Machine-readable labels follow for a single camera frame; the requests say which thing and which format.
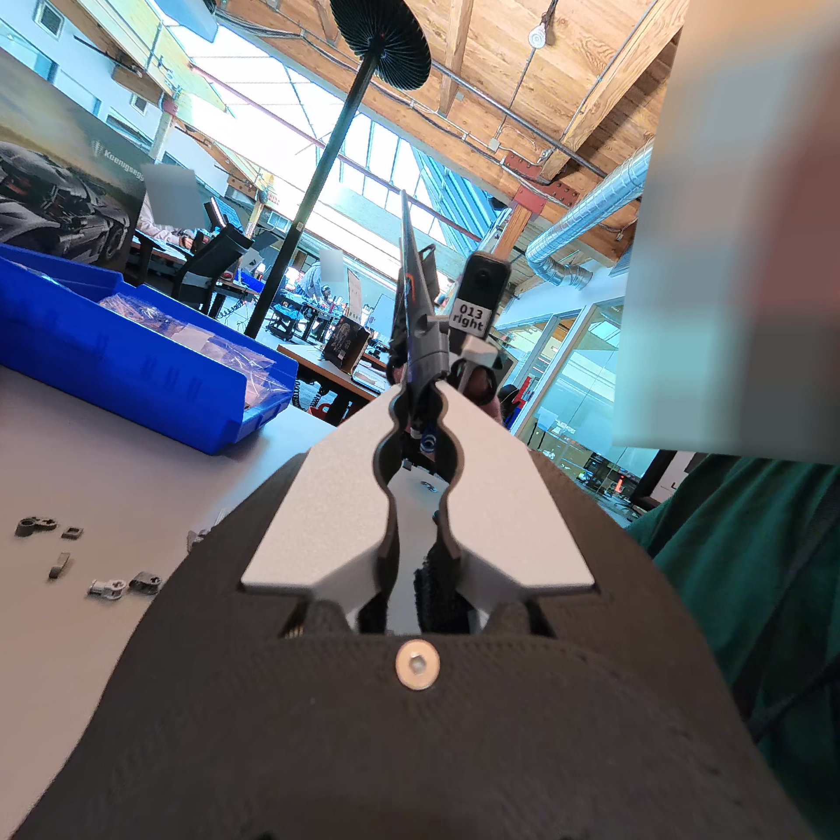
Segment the silver air duct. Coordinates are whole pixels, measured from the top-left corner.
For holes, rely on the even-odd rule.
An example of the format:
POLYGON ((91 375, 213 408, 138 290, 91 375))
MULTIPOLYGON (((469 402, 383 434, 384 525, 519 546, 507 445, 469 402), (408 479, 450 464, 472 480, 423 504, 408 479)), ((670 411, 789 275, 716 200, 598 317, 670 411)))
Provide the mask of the silver air duct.
POLYGON ((646 142, 559 222, 531 242, 526 259, 538 278, 556 287, 578 290, 589 284, 591 271, 582 266, 562 266, 553 254, 643 194, 654 144, 655 139, 646 142))

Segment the grey black lego subassembly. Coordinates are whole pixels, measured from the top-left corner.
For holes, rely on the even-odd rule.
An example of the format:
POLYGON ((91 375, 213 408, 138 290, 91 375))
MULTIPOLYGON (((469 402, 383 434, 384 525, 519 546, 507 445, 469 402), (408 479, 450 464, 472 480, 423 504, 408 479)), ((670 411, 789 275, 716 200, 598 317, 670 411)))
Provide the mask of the grey black lego subassembly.
POLYGON ((442 409, 434 387, 449 373, 448 328, 434 305, 439 293, 435 246, 417 246, 405 191, 400 199, 402 266, 387 369, 399 392, 391 408, 401 435, 401 457, 434 475, 442 409))

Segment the pile of clear plastic bags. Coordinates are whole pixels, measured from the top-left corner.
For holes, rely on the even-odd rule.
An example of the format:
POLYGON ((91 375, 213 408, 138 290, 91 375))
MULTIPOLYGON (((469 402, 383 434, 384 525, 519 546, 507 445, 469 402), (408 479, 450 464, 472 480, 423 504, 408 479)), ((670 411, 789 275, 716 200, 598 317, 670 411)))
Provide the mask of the pile of clear plastic bags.
POLYGON ((270 372, 273 361, 242 343, 174 318, 150 303, 122 293, 105 297, 99 306, 243 374, 246 378, 245 408, 260 406, 274 397, 291 395, 291 389, 281 383, 278 375, 270 372))

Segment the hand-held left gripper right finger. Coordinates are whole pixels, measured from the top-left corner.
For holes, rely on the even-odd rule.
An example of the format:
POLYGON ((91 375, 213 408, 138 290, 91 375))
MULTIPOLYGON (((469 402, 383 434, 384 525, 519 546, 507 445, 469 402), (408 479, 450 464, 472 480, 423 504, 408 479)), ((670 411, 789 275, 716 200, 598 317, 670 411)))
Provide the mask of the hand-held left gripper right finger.
POLYGON ((453 386, 437 383, 437 540, 415 573, 421 631, 469 631, 469 611, 595 591, 595 578, 532 451, 453 386))

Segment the person's green shirt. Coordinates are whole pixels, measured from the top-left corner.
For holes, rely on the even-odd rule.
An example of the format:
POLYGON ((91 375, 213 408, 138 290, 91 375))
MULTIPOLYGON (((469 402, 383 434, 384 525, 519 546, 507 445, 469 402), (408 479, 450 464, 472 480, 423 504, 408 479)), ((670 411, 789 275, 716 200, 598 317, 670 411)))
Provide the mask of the person's green shirt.
POLYGON ((818 838, 839 837, 838 491, 836 465, 709 455, 626 529, 818 838))

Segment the person's right hand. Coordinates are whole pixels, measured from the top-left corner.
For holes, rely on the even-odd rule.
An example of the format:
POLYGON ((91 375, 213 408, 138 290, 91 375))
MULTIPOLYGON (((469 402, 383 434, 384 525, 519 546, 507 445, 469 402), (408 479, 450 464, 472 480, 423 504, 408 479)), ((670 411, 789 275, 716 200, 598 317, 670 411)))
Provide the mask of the person's right hand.
POLYGON ((492 369, 477 366, 462 373, 458 381, 458 391, 499 425, 503 425, 501 403, 497 395, 497 376, 492 369))

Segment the black ribbed ceiling disc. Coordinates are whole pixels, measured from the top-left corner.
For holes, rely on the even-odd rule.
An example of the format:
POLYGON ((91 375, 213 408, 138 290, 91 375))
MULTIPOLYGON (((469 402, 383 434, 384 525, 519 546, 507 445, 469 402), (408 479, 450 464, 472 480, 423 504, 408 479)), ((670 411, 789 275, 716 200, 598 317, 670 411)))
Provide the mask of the black ribbed ceiling disc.
POLYGON ((355 55, 377 58, 375 73, 395 89, 421 88, 432 69, 424 31, 404 1, 331 1, 341 36, 355 55))

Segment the dark printed box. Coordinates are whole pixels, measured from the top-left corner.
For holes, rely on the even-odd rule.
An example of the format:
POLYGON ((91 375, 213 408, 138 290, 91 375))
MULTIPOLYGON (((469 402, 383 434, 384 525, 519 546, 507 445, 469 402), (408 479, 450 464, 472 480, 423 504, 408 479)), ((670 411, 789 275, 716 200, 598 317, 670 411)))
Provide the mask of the dark printed box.
POLYGON ((342 316, 323 348, 323 358, 343 373, 350 374, 359 363, 370 338, 371 332, 368 329, 357 321, 342 316))

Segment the wooden post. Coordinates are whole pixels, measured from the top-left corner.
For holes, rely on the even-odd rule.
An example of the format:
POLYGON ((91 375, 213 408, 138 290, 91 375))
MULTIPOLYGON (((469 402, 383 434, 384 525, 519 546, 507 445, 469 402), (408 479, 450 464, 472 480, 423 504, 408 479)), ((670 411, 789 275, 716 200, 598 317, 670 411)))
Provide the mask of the wooden post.
POLYGON ((499 259, 511 259, 518 240, 532 220, 532 210, 525 204, 514 200, 503 214, 499 234, 491 237, 489 253, 499 259))

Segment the black pole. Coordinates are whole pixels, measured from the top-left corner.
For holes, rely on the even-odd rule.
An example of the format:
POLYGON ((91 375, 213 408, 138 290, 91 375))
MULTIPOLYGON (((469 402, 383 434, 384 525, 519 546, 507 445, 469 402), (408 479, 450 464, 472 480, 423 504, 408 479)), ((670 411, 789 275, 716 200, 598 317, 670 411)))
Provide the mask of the black pole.
POLYGON ((353 85, 344 102, 339 118, 333 127, 330 140, 322 153, 321 159, 303 195, 297 215, 291 222, 279 255, 271 268, 266 285, 259 295, 255 308, 245 328, 245 336, 257 339, 258 333, 266 318, 270 305, 282 284, 286 270, 291 262, 299 239, 305 229, 312 210, 315 207, 322 189, 328 180, 333 164, 341 150, 345 136, 349 131, 352 120, 362 102, 364 93, 369 86, 385 47, 383 34, 375 36, 364 54, 360 68, 355 76, 353 85))

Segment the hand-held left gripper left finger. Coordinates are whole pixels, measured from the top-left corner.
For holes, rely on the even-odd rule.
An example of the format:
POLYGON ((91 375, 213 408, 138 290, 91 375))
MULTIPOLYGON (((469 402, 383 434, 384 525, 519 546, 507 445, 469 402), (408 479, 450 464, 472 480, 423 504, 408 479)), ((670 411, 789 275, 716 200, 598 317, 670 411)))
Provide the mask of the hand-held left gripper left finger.
POLYGON ((385 631, 417 630, 417 477, 401 469, 392 386, 306 453, 241 577, 248 594, 337 603, 362 626, 385 594, 385 631))

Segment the blue plastic bin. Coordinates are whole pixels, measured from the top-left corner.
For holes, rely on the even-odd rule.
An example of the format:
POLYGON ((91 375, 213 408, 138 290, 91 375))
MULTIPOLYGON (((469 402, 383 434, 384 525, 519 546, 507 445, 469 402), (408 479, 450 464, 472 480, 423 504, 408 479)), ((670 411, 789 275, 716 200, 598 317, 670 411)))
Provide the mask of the blue plastic bin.
POLYGON ((265 426, 291 401, 245 408, 246 378, 99 306, 122 293, 273 361, 292 390, 298 364, 120 273, 2 245, 2 365, 208 455, 265 426))

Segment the black office chair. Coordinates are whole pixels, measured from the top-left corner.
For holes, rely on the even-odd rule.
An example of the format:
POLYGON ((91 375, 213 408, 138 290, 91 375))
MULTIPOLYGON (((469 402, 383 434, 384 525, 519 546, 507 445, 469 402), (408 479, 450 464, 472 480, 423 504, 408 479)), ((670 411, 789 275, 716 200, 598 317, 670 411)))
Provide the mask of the black office chair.
POLYGON ((226 225, 189 258, 173 278, 172 298, 208 314, 217 281, 254 244, 233 225, 226 225))

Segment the car printed lego box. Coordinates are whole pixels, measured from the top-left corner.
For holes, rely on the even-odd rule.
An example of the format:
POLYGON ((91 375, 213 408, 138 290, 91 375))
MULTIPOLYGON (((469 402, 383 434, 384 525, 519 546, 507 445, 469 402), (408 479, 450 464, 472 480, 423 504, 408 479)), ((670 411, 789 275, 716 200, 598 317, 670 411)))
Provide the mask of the car printed lego box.
POLYGON ((2 243, 123 271, 150 156, 6 51, 1 82, 2 243))

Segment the wooden desk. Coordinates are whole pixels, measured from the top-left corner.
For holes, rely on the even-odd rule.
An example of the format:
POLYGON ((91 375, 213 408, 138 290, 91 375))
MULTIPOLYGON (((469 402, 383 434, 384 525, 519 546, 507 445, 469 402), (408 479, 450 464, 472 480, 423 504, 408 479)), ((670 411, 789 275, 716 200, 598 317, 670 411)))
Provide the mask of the wooden desk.
POLYGON ((309 384, 318 383, 326 393, 335 398, 324 410, 313 407, 311 411, 334 427, 372 402, 390 389, 384 376, 371 371, 343 372, 338 366, 326 360, 322 352, 311 345, 279 343, 277 351, 298 364, 297 378, 309 384))

